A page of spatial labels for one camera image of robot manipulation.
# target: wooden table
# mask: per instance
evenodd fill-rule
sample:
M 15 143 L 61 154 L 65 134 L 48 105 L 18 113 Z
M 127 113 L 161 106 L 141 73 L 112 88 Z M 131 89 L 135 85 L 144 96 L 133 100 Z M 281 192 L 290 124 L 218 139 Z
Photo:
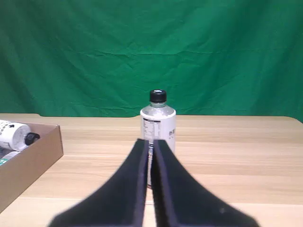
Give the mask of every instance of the wooden table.
M 1 227 L 45 227 L 100 187 L 140 136 L 139 117 L 0 114 L 61 125 L 64 156 L 0 214 Z M 303 125 L 288 117 L 177 116 L 176 155 L 203 186 L 263 227 L 303 227 Z M 145 227 L 155 226 L 148 190 Z

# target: cardboard tray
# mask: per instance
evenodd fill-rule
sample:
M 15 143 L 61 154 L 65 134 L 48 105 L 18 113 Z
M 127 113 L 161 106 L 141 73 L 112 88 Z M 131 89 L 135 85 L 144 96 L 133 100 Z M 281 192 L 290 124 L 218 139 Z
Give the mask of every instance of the cardboard tray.
M 59 125 L 20 123 L 41 138 L 0 166 L 0 213 L 63 156 Z

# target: green cloth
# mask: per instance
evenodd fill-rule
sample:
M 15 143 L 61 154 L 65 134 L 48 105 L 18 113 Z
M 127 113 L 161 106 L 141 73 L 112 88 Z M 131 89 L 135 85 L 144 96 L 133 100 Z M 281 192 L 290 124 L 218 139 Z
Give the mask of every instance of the green cloth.
M 303 121 L 302 0 L 4 0 L 0 112 Z

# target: plastic bottle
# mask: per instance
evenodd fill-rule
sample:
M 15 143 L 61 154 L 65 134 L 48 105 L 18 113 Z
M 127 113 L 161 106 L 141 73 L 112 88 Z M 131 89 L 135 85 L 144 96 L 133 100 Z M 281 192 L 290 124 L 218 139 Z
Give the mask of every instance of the plastic bottle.
M 19 153 L 20 153 L 19 151 L 12 151 L 12 152 L 8 153 L 7 155 L 5 155 L 4 157 L 2 157 L 0 159 L 0 166 L 3 165 L 4 163 L 6 163 L 8 160 L 12 159 L 14 156 L 16 156 Z
M 26 124 L 0 120 L 0 147 L 22 151 L 40 136 Z
M 148 179 L 151 185 L 151 166 L 153 140 L 166 140 L 172 152 L 175 151 L 176 111 L 166 105 L 165 90 L 152 90 L 150 92 L 150 105 L 140 111 L 141 136 L 149 141 Z

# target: black cap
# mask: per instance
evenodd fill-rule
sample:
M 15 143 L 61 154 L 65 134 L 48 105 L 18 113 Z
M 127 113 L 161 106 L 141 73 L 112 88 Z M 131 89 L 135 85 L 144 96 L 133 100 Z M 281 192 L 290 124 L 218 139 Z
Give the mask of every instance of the black cap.
M 30 132 L 29 134 L 27 134 L 27 136 L 25 136 L 25 144 L 27 146 L 29 146 L 29 145 L 33 144 L 38 139 L 40 139 L 39 134 Z
M 166 91 L 161 90 L 161 89 L 151 90 L 150 101 L 152 103 L 166 102 Z

